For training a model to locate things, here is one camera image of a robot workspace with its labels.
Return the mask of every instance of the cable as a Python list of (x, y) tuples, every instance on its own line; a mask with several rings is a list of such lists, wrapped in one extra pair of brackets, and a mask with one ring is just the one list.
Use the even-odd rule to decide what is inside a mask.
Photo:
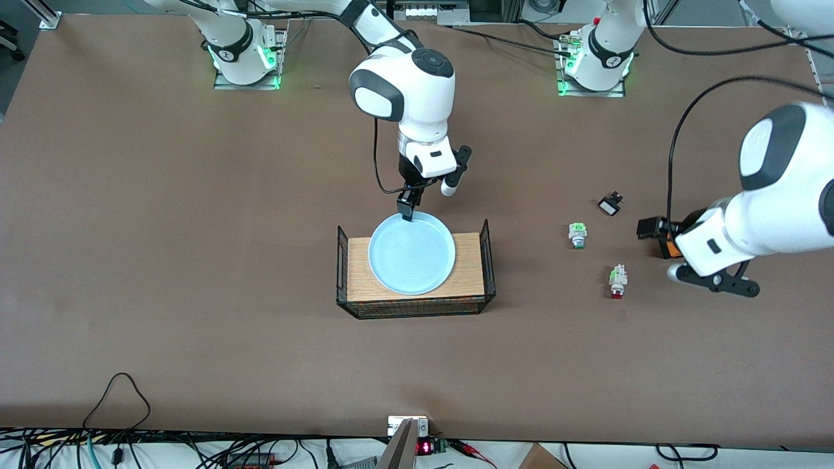
[(539, 34), (539, 35), (540, 35), (540, 36), (542, 36), (543, 38), (552, 39), (552, 40), (554, 40), (554, 41), (558, 41), (558, 40), (559, 40), (559, 36), (565, 36), (566, 34), (570, 34), (570, 30), (565, 31), (564, 33), (561, 33), (561, 34), (548, 34), (548, 33), (545, 33), (545, 31), (544, 31), (543, 29), (539, 28), (538, 26), (536, 26), (536, 24), (535, 24), (535, 23), (533, 23), (533, 22), (531, 22), (531, 21), (527, 21), (527, 20), (525, 20), (525, 19), (523, 19), (523, 18), (519, 18), (519, 19), (518, 19), (518, 23), (521, 23), (521, 24), (526, 24), (527, 26), (529, 26), (529, 27), (533, 28), (533, 31), (535, 31), (537, 34)]
[[(667, 456), (666, 454), (663, 454), (663, 451), (661, 451), (662, 446), (666, 446), (669, 449), (671, 449), (672, 453), (674, 453), (675, 455), (674, 456)], [(710, 454), (708, 454), (704, 457), (681, 456), (681, 454), (678, 452), (677, 448), (675, 448), (671, 443), (657, 443), (657, 444), (655, 444), (655, 452), (657, 453), (657, 456), (660, 456), (660, 457), (662, 457), (663, 459), (665, 459), (669, 462), (677, 462), (681, 469), (685, 469), (683, 467), (683, 462), (684, 461), (706, 462), (706, 461), (712, 461), (713, 459), (715, 459), (718, 456), (718, 445), (691, 445), (691, 447), (710, 448), (710, 449), (712, 449), (712, 453), (710, 453)]]
[(128, 0), (122, 0), (122, 2), (124, 2), (124, 4), (125, 4), (125, 5), (127, 5), (127, 6), (128, 6), (128, 8), (130, 8), (130, 9), (131, 9), (131, 11), (133, 11), (134, 13), (137, 13), (137, 14), (139, 13), (139, 12), (136, 10), (136, 8), (134, 8), (134, 7), (133, 7), (133, 5), (131, 5), (131, 4), (130, 4), (130, 2), (128, 2)]
[(87, 416), (84, 417), (84, 422), (82, 422), (82, 424), (81, 424), (81, 427), (84, 430), (89, 430), (89, 428), (87, 427), (87, 421), (90, 420), (90, 417), (93, 416), (95, 411), (98, 410), (98, 407), (102, 405), (102, 402), (104, 402), (104, 398), (107, 397), (107, 393), (110, 391), (110, 386), (113, 385), (113, 381), (116, 378), (118, 378), (119, 376), (124, 376), (124, 377), (126, 377), (130, 380), (130, 384), (133, 385), (133, 390), (136, 391), (136, 395), (139, 396), (139, 399), (141, 399), (142, 402), (145, 403), (145, 408), (147, 409), (147, 411), (145, 412), (145, 416), (142, 417), (142, 419), (139, 420), (138, 422), (136, 422), (133, 425), (131, 425), (130, 427), (128, 427), (128, 431), (131, 431), (134, 428), (136, 428), (137, 426), (141, 425), (142, 422), (146, 421), (148, 419), (148, 417), (151, 416), (151, 404), (150, 404), (150, 402), (148, 402), (148, 399), (145, 398), (145, 395), (142, 394), (142, 392), (139, 390), (138, 386), (136, 386), (136, 381), (134, 381), (133, 377), (130, 376), (128, 373), (125, 373), (124, 371), (120, 371), (119, 373), (116, 373), (115, 375), (113, 375), (112, 378), (110, 378), (110, 382), (108, 382), (107, 387), (104, 388), (104, 394), (102, 394), (101, 399), (98, 400), (95, 407), (93, 407), (93, 409), (90, 411), (90, 413), (88, 413)]
[(474, 34), (475, 36), (481, 36), (482, 38), (494, 39), (495, 41), (499, 41), (499, 42), (502, 42), (502, 43), (508, 43), (508, 44), (511, 44), (511, 45), (514, 45), (514, 46), (517, 46), (517, 47), (520, 47), (520, 48), (528, 48), (528, 49), (532, 49), (532, 50), (536, 50), (536, 51), (540, 51), (540, 52), (554, 53), (554, 54), (560, 55), (562, 57), (570, 57), (570, 53), (568, 53), (566, 51), (560, 51), (560, 50), (548, 49), (548, 48), (541, 48), (539, 46), (534, 46), (532, 44), (519, 43), (518, 41), (513, 41), (513, 40), (510, 40), (510, 39), (506, 39), (506, 38), (499, 38), (498, 36), (493, 36), (492, 34), (481, 33), (481, 32), (478, 32), (478, 31), (472, 31), (471, 29), (452, 28), (451, 26), (448, 26), (447, 28), (451, 28), (455, 31), (460, 31), (462, 33)]
[(568, 458), (568, 464), (570, 464), (570, 469), (576, 469), (576, 464), (573, 463), (573, 458), (570, 457), (570, 449), (568, 448), (568, 444), (562, 443), (562, 446), (565, 447), (565, 457)]
[(765, 77), (761, 75), (741, 75), (739, 77), (728, 78), (726, 80), (721, 80), (720, 82), (710, 86), (709, 88), (705, 89), (701, 92), (689, 106), (686, 107), (686, 111), (684, 111), (683, 115), (681, 116), (681, 120), (678, 121), (677, 126), (675, 127), (675, 132), (672, 134), (672, 140), (669, 145), (669, 166), (667, 168), (667, 186), (666, 186), (666, 220), (668, 223), (671, 223), (671, 212), (672, 212), (672, 165), (674, 164), (675, 158), (675, 146), (677, 145), (678, 134), (681, 133), (681, 127), (683, 127), (683, 123), (686, 121), (686, 118), (689, 116), (692, 109), (698, 104), (707, 94), (712, 93), (713, 91), (721, 88), (730, 83), (738, 83), (738, 82), (760, 82), (760, 83), (769, 83), (769, 84), (777, 84), (780, 86), (784, 86), (786, 88), (795, 89), (796, 91), (802, 91), (804, 93), (813, 94), (814, 96), (820, 98), (827, 98), (834, 101), (834, 96), (823, 93), (817, 89), (808, 87), (804, 84), (794, 83), (791, 81), (783, 80), (781, 78), (775, 77)]
[[(741, 7), (742, 11), (744, 11), (745, 13), (750, 15), (750, 18), (752, 18), (752, 20), (756, 24), (758, 24), (759, 26), (764, 28), (770, 34), (773, 34), (773, 35), (778, 36), (778, 37), (780, 37), (782, 39), (785, 39), (785, 40), (789, 40), (789, 41), (794, 40), (794, 38), (784, 34), (782, 31), (779, 31), (778, 29), (776, 29), (776, 28), (772, 27), (771, 25), (765, 23), (761, 18), (759, 18), (758, 15), (756, 15), (756, 12), (753, 11), (753, 8), (750, 8), (750, 6), (747, 5), (747, 2), (745, 2), (745, 0), (738, 0), (738, 6)], [(809, 48), (810, 50), (812, 50), (816, 53), (820, 53), (820, 54), (822, 54), (826, 57), (829, 57), (829, 58), (834, 58), (834, 53), (831, 53), (831, 52), (827, 51), (826, 49), (819, 48), (819, 47), (817, 47), (813, 44), (806, 43), (806, 40), (807, 40), (806, 38), (798, 38), (797, 43), (799, 43), (800, 45), (802, 45), (806, 48)]]
[(302, 24), (302, 25), (301, 25), (301, 28), (299, 28), (299, 30), (298, 30), (298, 31), (296, 31), (296, 32), (295, 32), (295, 34), (293, 34), (293, 37), (291, 37), (291, 38), (289, 39), (289, 41), (287, 41), (287, 43), (286, 43), (286, 44), (284, 44), (284, 46), (282, 47), (282, 49), (287, 49), (287, 48), (289, 48), (289, 46), (291, 46), (291, 45), (295, 42), (295, 40), (296, 40), (296, 39), (298, 39), (298, 38), (299, 38), (299, 36), (301, 36), (301, 34), (302, 34), (302, 33), (304, 33), (304, 31), (306, 31), (307, 29), (309, 29), (310, 24), (311, 24), (312, 22), (313, 22), (313, 20), (312, 20), (312, 19), (305, 19), (305, 20), (304, 20), (304, 24)]
[[(756, 24), (758, 24), (759, 26), (761, 26), (762, 28), (764, 28), (767, 32), (769, 32), (769, 33), (771, 33), (771, 34), (774, 34), (774, 35), (776, 35), (776, 36), (778, 36), (778, 37), (780, 37), (780, 38), (782, 38), (782, 39), (785, 39), (785, 40), (793, 40), (793, 39), (794, 39), (794, 38), (792, 38), (792, 37), (788, 36), (787, 34), (784, 34), (782, 31), (779, 31), (778, 29), (776, 29), (776, 28), (772, 27), (771, 25), (769, 25), (769, 24), (767, 24), (767, 23), (763, 22), (762, 20), (757, 21), (757, 22), (756, 22)], [(817, 46), (815, 46), (815, 45), (813, 45), (813, 44), (809, 44), (809, 43), (807, 43), (807, 42), (806, 42), (806, 39), (801, 39), (801, 38), (800, 38), (800, 39), (798, 40), (798, 43), (799, 43), (800, 45), (802, 45), (802, 46), (806, 47), (806, 48), (809, 48), (810, 50), (812, 50), (812, 51), (814, 51), (814, 52), (816, 52), (816, 53), (819, 53), (819, 54), (821, 54), (821, 55), (824, 55), (824, 56), (826, 56), (826, 57), (828, 57), (828, 58), (834, 58), (834, 53), (829, 52), (829, 51), (827, 51), (827, 50), (826, 50), (826, 49), (824, 49), (824, 48), (819, 48), (819, 47), (817, 47)]]
[(479, 460), (479, 461), (486, 462), (487, 464), (489, 464), (490, 466), (492, 466), (492, 467), (493, 467), (493, 469), (498, 469), (498, 467), (495, 465), (495, 463), (494, 463), (494, 462), (490, 461), (490, 459), (489, 459), (488, 457), (486, 457), (486, 456), (484, 456), (484, 455), (482, 455), (482, 454), (480, 454), (480, 453), (478, 453), (478, 454), (475, 456), (475, 459), (477, 459), (477, 460)]
[(419, 184), (415, 184), (415, 185), (411, 185), (411, 186), (404, 185), (403, 187), (401, 187), (399, 189), (394, 189), (394, 190), (386, 189), (382, 185), (382, 180), (379, 179), (379, 167), (377, 167), (377, 164), (376, 164), (376, 150), (377, 150), (378, 146), (379, 146), (379, 120), (377, 118), (374, 118), (374, 176), (376, 176), (376, 184), (379, 186), (379, 190), (381, 190), (384, 194), (397, 194), (397, 193), (405, 192), (406, 190), (411, 190), (411, 189), (425, 189), (425, 188), (427, 188), (427, 187), (429, 187), (432, 184), (437, 182), (437, 178), (433, 178), (433, 179), (431, 179), (429, 181), (426, 181), (424, 183), (419, 183)]
[(826, 34), (823, 36), (811, 36), (809, 38), (803, 39), (794, 39), (788, 38), (785, 41), (778, 41), (775, 43), (765, 43), (760, 44), (757, 46), (750, 46), (746, 48), (735, 48), (735, 49), (723, 49), (723, 50), (687, 50), (678, 48), (673, 46), (666, 41), (664, 41), (660, 36), (657, 35), (657, 31), (655, 27), (651, 25), (651, 19), (649, 18), (649, 10), (648, 10), (648, 0), (643, 0), (643, 18), (646, 20), (646, 29), (649, 30), (649, 34), (660, 44), (663, 48), (671, 50), (672, 52), (682, 53), (684, 55), (695, 55), (695, 56), (702, 56), (702, 57), (715, 57), (720, 55), (732, 55), (736, 53), (748, 53), (754, 52), (759, 50), (765, 50), (769, 48), (779, 48), (781, 46), (786, 46), (788, 44), (804, 44), (805, 41), (818, 41), (822, 39), (832, 39), (834, 38), (834, 34)]
[(313, 456), (313, 452), (311, 452), (309, 449), (307, 449), (307, 448), (304, 446), (304, 442), (303, 442), (303, 441), (299, 440), (298, 442), (299, 442), (299, 446), (301, 446), (301, 449), (305, 450), (305, 451), (307, 452), (307, 454), (309, 454), (309, 455), (310, 455), (310, 457), (312, 457), (312, 458), (313, 458), (313, 465), (315, 466), (315, 469), (319, 469), (319, 464), (318, 464), (318, 462), (316, 462), (316, 460), (315, 460), (315, 456)]
[(130, 448), (130, 454), (133, 455), (133, 462), (136, 463), (137, 469), (142, 469), (142, 465), (139, 464), (139, 458), (136, 457), (136, 452), (133, 450), (133, 442), (128, 440), (128, 447)]
[(98, 463), (95, 451), (93, 451), (93, 433), (87, 433), (87, 453), (90, 455), (90, 460), (93, 461), (93, 466), (96, 469), (102, 469), (102, 465)]

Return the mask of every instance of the black cable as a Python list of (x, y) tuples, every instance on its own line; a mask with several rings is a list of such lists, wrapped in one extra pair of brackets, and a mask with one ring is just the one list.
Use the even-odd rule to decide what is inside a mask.
[(576, 469), (576, 464), (573, 463), (573, 458), (570, 457), (570, 449), (568, 449), (568, 444), (562, 443), (562, 446), (565, 447), (565, 457), (568, 458), (568, 464), (570, 464), (570, 469)]
[[(787, 34), (784, 34), (782, 31), (779, 31), (778, 29), (776, 29), (776, 28), (772, 27), (771, 25), (763, 22), (762, 20), (758, 20), (756, 22), (756, 24), (758, 24), (759, 26), (764, 28), (765, 31), (769, 32), (770, 34), (773, 34), (773, 35), (778, 36), (778, 37), (780, 37), (782, 39), (785, 39), (785, 40), (791, 40), (791, 41), (794, 40), (794, 38), (788, 36)], [(816, 53), (824, 55), (828, 58), (834, 58), (834, 53), (831, 53), (824, 48), (819, 48), (819, 47), (817, 47), (813, 44), (809, 44), (809, 43), (806, 42), (806, 39), (798, 38), (797, 43), (799, 43), (800, 45), (802, 45), (806, 48), (809, 48), (810, 50), (812, 50)]]
[(136, 463), (137, 469), (142, 469), (142, 465), (139, 464), (139, 458), (136, 457), (136, 452), (133, 450), (133, 442), (128, 440), (128, 447), (130, 448), (130, 454), (133, 456), (133, 462)]
[[(663, 446), (671, 449), (672, 453), (674, 453), (675, 455), (674, 456), (667, 456), (666, 454), (664, 454), (663, 451), (661, 451), (661, 448)], [(709, 448), (709, 449), (712, 449), (712, 453), (710, 453), (706, 456), (700, 456), (700, 457), (681, 456), (681, 454), (677, 450), (677, 448), (675, 448), (675, 446), (672, 445), (671, 443), (657, 443), (657, 444), (655, 444), (655, 452), (657, 453), (657, 456), (660, 456), (660, 457), (662, 457), (663, 459), (665, 459), (669, 462), (677, 462), (680, 465), (681, 469), (685, 469), (683, 467), (684, 461), (707, 462), (707, 461), (712, 461), (713, 459), (718, 457), (718, 445), (691, 445), (690, 447)]]
[(769, 83), (769, 84), (777, 84), (780, 86), (784, 86), (786, 88), (795, 89), (797, 91), (802, 91), (804, 93), (813, 94), (814, 96), (820, 98), (827, 98), (834, 101), (834, 96), (823, 93), (815, 88), (811, 88), (804, 84), (794, 83), (791, 81), (783, 80), (781, 78), (775, 77), (765, 77), (761, 75), (741, 75), (739, 77), (728, 78), (726, 80), (721, 80), (720, 82), (710, 86), (709, 88), (705, 89), (701, 92), (689, 106), (686, 107), (686, 111), (684, 111), (683, 115), (681, 116), (681, 120), (678, 121), (677, 126), (675, 127), (675, 132), (672, 134), (672, 140), (669, 145), (669, 166), (667, 168), (667, 186), (666, 186), (666, 220), (671, 223), (671, 212), (672, 212), (672, 165), (674, 164), (675, 158), (675, 146), (677, 145), (678, 134), (681, 133), (681, 127), (683, 127), (683, 123), (686, 121), (686, 118), (689, 116), (692, 109), (698, 104), (707, 94), (712, 93), (713, 91), (721, 88), (724, 85), (730, 83), (738, 83), (738, 82), (760, 82), (760, 83)]
[[(388, 40), (387, 40), (387, 41), (385, 41), (385, 42), (386, 42), (386, 43), (389, 43), (389, 42), (391, 42), (391, 41), (396, 41), (396, 40), (398, 40), (398, 39), (400, 39), (400, 38), (404, 38), (407, 34), (411, 34), (411, 35), (413, 35), (413, 36), (414, 36), (415, 38), (417, 38), (418, 40), (420, 39), (420, 38), (418, 38), (418, 36), (417, 36), (417, 32), (416, 32), (414, 29), (406, 29), (406, 30), (404, 30), (402, 33), (397, 34), (396, 36), (392, 37), (391, 39), (388, 39)], [(372, 49), (376, 49), (376, 48), (378, 48), (378, 47), (382, 47), (382, 46), (384, 46), (384, 45), (385, 45), (385, 43), (373, 44), (373, 43), (366, 43), (365, 41), (362, 41), (362, 43), (363, 43), (363, 44), (365, 44), (366, 46), (368, 46), (368, 47), (372, 48)]]
[(142, 394), (142, 392), (139, 390), (138, 386), (136, 386), (136, 381), (134, 381), (133, 377), (130, 376), (128, 373), (125, 373), (124, 371), (120, 371), (119, 373), (116, 373), (115, 375), (113, 375), (112, 378), (110, 378), (110, 382), (108, 382), (107, 387), (104, 388), (104, 394), (102, 394), (101, 399), (98, 400), (95, 407), (93, 407), (93, 409), (90, 411), (90, 413), (88, 413), (87, 416), (84, 417), (84, 422), (82, 422), (82, 424), (81, 424), (81, 427), (84, 430), (89, 430), (89, 427), (87, 427), (87, 421), (90, 420), (90, 417), (93, 416), (95, 411), (98, 410), (98, 407), (102, 405), (102, 402), (104, 402), (104, 398), (107, 397), (107, 393), (110, 391), (110, 386), (113, 385), (113, 381), (116, 378), (118, 378), (119, 376), (124, 376), (124, 377), (126, 377), (130, 380), (130, 384), (133, 386), (133, 390), (136, 391), (136, 395), (139, 396), (139, 399), (141, 399), (142, 402), (145, 403), (145, 408), (147, 409), (147, 411), (145, 412), (145, 416), (142, 417), (142, 419), (139, 420), (138, 422), (136, 422), (133, 425), (131, 425), (130, 427), (128, 427), (128, 431), (131, 431), (134, 428), (136, 428), (137, 426), (141, 425), (142, 422), (146, 421), (148, 419), (148, 417), (151, 416), (151, 404), (150, 404), (150, 402), (148, 402), (148, 399), (145, 398), (145, 395)]
[(765, 44), (760, 44), (760, 45), (757, 45), (757, 46), (750, 46), (750, 47), (746, 47), (746, 48), (723, 49), (723, 50), (688, 50), (688, 49), (682, 49), (682, 48), (678, 48), (676, 46), (673, 46), (673, 45), (667, 43), (666, 41), (664, 41), (660, 36), (657, 35), (657, 31), (655, 30), (655, 27), (651, 25), (651, 19), (649, 18), (648, 0), (643, 0), (643, 18), (646, 20), (646, 29), (649, 30), (649, 34), (663, 48), (671, 50), (672, 52), (675, 52), (675, 53), (682, 53), (684, 55), (696, 55), (696, 56), (702, 56), (702, 57), (715, 57), (715, 56), (720, 56), (720, 55), (732, 55), (732, 54), (736, 54), (736, 53), (748, 53), (748, 52), (765, 50), (765, 49), (769, 49), (769, 48), (779, 48), (779, 47), (782, 47), (782, 46), (786, 46), (788, 44), (803, 44), (804, 45), (804, 43), (806, 41), (819, 41), (819, 40), (822, 40), (822, 39), (832, 39), (832, 38), (834, 38), (834, 34), (826, 34), (826, 35), (822, 35), (822, 36), (811, 36), (809, 38), (803, 38), (803, 39), (788, 38), (784, 41), (778, 41), (778, 42), (775, 42), (775, 43), (765, 43)]
[(50, 467), (52, 467), (52, 461), (55, 459), (55, 456), (57, 456), (57, 455), (58, 455), (58, 453), (59, 453), (59, 452), (61, 452), (61, 450), (62, 450), (62, 449), (63, 449), (63, 447), (67, 444), (67, 442), (68, 442), (68, 441), (69, 441), (69, 438), (67, 438), (67, 439), (65, 439), (65, 440), (63, 440), (63, 441), (61, 441), (61, 444), (60, 444), (60, 445), (58, 445), (58, 449), (57, 449), (57, 450), (55, 450), (55, 451), (50, 451), (50, 453), (49, 453), (49, 459), (47, 459), (47, 463), (43, 465), (43, 469), (49, 469)]
[(186, 432), (185, 432), (185, 436), (188, 438), (188, 443), (189, 443), (189, 444), (191, 445), (191, 447), (192, 447), (192, 448), (193, 448), (193, 449), (197, 452), (197, 457), (199, 457), (199, 458), (200, 458), (200, 462), (205, 462), (205, 461), (206, 461), (206, 458), (205, 458), (205, 456), (203, 455), (203, 453), (199, 450), (199, 448), (197, 448), (197, 443), (195, 443), (195, 442), (194, 442), (194, 439), (191, 437), (191, 432), (190, 432), (190, 431), (186, 431)]
[(76, 444), (75, 444), (75, 462), (78, 464), (78, 469), (82, 469), (81, 468), (81, 437), (80, 437), (81, 435), (82, 435), (82, 433), (79, 432), (78, 433), (79, 438), (78, 438), (78, 441), (76, 441)]
[(289, 457), (287, 459), (284, 459), (283, 461), (276, 464), (276, 466), (280, 465), (280, 464), (284, 464), (285, 462), (289, 462), (289, 460), (293, 459), (295, 457), (295, 455), (299, 452), (299, 441), (298, 440), (294, 440), (294, 441), (295, 441), (295, 449), (293, 450), (293, 454), (289, 455)]
[(397, 194), (397, 193), (405, 192), (406, 190), (411, 190), (411, 189), (425, 189), (425, 188), (427, 188), (427, 187), (429, 187), (432, 184), (437, 182), (437, 178), (433, 178), (433, 179), (431, 179), (429, 181), (426, 181), (424, 183), (419, 183), (419, 184), (415, 184), (415, 185), (412, 185), (412, 186), (404, 185), (403, 187), (401, 187), (399, 189), (393, 189), (393, 190), (386, 189), (385, 187), (382, 186), (382, 180), (379, 179), (379, 168), (377, 167), (377, 164), (376, 164), (376, 149), (377, 149), (378, 146), (379, 146), (379, 120), (377, 118), (374, 118), (374, 175), (376, 176), (376, 184), (379, 186), (379, 190), (381, 190), (384, 194)]
[(310, 455), (310, 457), (312, 457), (312, 458), (313, 458), (313, 466), (315, 466), (315, 469), (319, 469), (319, 464), (318, 464), (318, 462), (316, 462), (316, 460), (315, 460), (315, 456), (313, 456), (313, 452), (312, 452), (312, 451), (310, 451), (309, 449), (307, 449), (307, 448), (304, 446), (304, 442), (303, 442), (303, 441), (301, 441), (301, 440), (299, 440), (299, 446), (301, 446), (301, 449), (305, 450), (305, 451), (307, 452), (307, 454), (309, 454), (309, 455)]
[(511, 45), (514, 45), (514, 46), (517, 46), (517, 47), (520, 47), (520, 48), (528, 48), (528, 49), (541, 51), (541, 52), (554, 53), (554, 54), (560, 55), (562, 57), (570, 57), (570, 53), (568, 53), (566, 51), (560, 51), (560, 50), (548, 49), (548, 48), (541, 48), (539, 46), (534, 46), (532, 44), (519, 43), (518, 41), (513, 41), (513, 40), (510, 40), (510, 39), (507, 39), (507, 38), (499, 38), (498, 36), (493, 36), (492, 34), (481, 33), (481, 32), (478, 32), (478, 31), (472, 31), (471, 29), (452, 28), (451, 26), (449, 26), (447, 28), (454, 29), (455, 31), (460, 31), (462, 33), (474, 34), (475, 36), (481, 36), (482, 38), (494, 39), (495, 41), (499, 41), (501, 43), (508, 43), (508, 44), (511, 44)]
[(565, 36), (566, 34), (570, 34), (570, 30), (567, 30), (567, 31), (565, 31), (564, 33), (560, 33), (560, 34), (548, 34), (548, 33), (546, 33), (546, 32), (545, 32), (542, 28), (539, 28), (539, 27), (538, 27), (535, 23), (533, 23), (532, 21), (527, 21), (527, 20), (525, 20), (525, 19), (523, 19), (523, 18), (519, 18), (516, 22), (517, 22), (517, 23), (521, 23), (521, 24), (526, 24), (527, 26), (529, 26), (529, 27), (533, 28), (533, 31), (535, 31), (535, 32), (536, 32), (537, 34), (539, 34), (540, 36), (542, 36), (542, 37), (544, 37), (544, 38), (552, 39), (552, 40), (554, 40), (554, 41), (558, 41), (558, 40), (559, 40), (559, 36)]

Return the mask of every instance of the black connector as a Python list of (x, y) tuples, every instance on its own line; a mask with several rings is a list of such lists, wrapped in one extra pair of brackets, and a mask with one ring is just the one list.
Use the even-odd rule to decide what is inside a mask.
[(113, 466), (118, 466), (122, 461), (124, 461), (124, 451), (122, 448), (116, 448), (113, 450), (113, 455), (110, 457), (110, 464)]
[(614, 191), (603, 197), (602, 200), (596, 204), (596, 206), (602, 209), (603, 212), (606, 212), (609, 216), (614, 216), (620, 211), (620, 202), (622, 202), (622, 200), (623, 196), (617, 191)]

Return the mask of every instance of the metal mounting plate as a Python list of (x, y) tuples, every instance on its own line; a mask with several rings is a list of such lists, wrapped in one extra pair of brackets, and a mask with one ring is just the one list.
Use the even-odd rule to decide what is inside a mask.
[(420, 432), (418, 433), (420, 438), (425, 438), (429, 435), (429, 417), (427, 416), (388, 416), (388, 436), (394, 436), (399, 428), (399, 424), (408, 418), (417, 419), (417, 422), (420, 424)]

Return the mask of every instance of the small electronic component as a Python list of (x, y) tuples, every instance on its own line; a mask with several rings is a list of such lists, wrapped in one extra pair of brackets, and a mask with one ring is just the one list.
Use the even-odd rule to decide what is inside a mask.
[(628, 274), (623, 264), (617, 264), (611, 271), (611, 275), (608, 276), (608, 285), (611, 286), (611, 298), (621, 300), (628, 285)]
[(575, 250), (585, 248), (585, 237), (588, 236), (588, 229), (584, 223), (571, 223), (568, 225), (568, 238), (573, 243)]
[(417, 441), (417, 456), (429, 456), (441, 452), (446, 452), (449, 443), (446, 440), (434, 438), (429, 436), (427, 438), (420, 438)]
[(606, 197), (603, 197), (602, 200), (600, 200), (600, 203), (596, 206), (601, 208), (602, 211), (606, 212), (608, 215), (614, 216), (620, 211), (619, 203), (622, 202), (622, 200), (623, 196), (617, 191), (614, 191)]

